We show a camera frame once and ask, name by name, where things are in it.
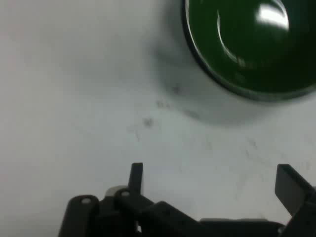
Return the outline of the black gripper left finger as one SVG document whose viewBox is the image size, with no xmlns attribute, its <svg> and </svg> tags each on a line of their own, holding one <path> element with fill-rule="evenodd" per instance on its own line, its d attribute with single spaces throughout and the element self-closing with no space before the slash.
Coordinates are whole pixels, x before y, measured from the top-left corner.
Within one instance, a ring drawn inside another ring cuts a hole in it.
<svg viewBox="0 0 316 237">
<path fill-rule="evenodd" d="M 131 165 L 128 185 L 99 200 L 92 195 L 72 198 L 60 237 L 194 237 L 200 223 L 166 202 L 141 195 L 143 164 Z"/>
</svg>

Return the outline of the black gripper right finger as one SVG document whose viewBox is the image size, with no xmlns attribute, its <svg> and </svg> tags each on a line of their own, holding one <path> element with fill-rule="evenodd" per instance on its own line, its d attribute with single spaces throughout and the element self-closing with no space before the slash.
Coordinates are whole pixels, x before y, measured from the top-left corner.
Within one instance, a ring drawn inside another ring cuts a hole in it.
<svg viewBox="0 0 316 237">
<path fill-rule="evenodd" d="M 275 194 L 291 215 L 281 229 L 281 237 L 314 237 L 316 235 L 316 189 L 291 165 L 279 164 Z"/>
</svg>

